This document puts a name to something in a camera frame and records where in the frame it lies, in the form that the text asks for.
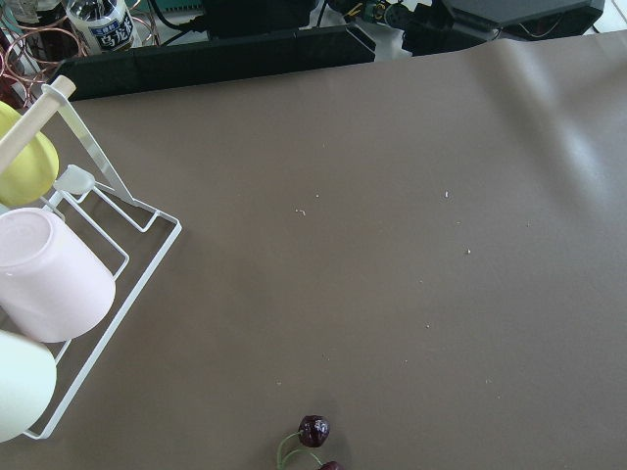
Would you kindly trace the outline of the white plastic cup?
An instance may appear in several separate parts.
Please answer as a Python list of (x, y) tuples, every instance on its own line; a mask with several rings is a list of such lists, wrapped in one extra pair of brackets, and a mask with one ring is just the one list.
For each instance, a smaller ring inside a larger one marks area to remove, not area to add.
[(1, 442), (26, 431), (48, 407), (57, 383), (55, 358), (43, 344), (1, 331)]

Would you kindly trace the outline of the pink plastic cup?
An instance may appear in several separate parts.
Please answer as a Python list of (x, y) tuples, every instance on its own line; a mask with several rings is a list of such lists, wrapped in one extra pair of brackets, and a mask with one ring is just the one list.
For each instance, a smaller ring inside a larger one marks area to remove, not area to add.
[(111, 271), (55, 214), (1, 215), (1, 307), (30, 338), (59, 343), (94, 328), (116, 294)]

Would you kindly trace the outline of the black box behind table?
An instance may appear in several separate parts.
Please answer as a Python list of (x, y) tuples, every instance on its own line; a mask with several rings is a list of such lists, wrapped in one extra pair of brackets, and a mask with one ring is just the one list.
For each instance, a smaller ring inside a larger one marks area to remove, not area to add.
[(376, 44), (355, 24), (134, 48), (63, 61), (75, 101), (369, 63)]

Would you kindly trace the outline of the tea bottle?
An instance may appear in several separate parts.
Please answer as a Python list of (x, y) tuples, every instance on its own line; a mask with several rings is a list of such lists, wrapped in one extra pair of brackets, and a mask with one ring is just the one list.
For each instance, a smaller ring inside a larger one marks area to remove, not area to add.
[(89, 55), (128, 50), (140, 44), (125, 1), (74, 0), (67, 1), (65, 8)]

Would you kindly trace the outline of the dark red cherry pair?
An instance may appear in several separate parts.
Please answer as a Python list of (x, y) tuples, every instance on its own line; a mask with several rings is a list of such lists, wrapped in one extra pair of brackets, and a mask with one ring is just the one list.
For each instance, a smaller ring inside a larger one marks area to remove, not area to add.
[(286, 469), (288, 463), (297, 455), (307, 455), (320, 470), (344, 470), (345, 466), (337, 460), (323, 461), (314, 453), (330, 434), (330, 423), (322, 415), (305, 415), (295, 432), (285, 436), (278, 444), (275, 453), (275, 468)]

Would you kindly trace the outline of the yellow plastic cup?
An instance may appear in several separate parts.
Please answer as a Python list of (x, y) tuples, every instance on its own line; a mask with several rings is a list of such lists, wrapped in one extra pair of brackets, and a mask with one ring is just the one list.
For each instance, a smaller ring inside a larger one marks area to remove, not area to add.
[(24, 143), (21, 151), (1, 172), (1, 204), (16, 208), (35, 203), (45, 196), (59, 175), (56, 148), (41, 131), (21, 124), (23, 116), (5, 102), (1, 103), (1, 138), (7, 133)]

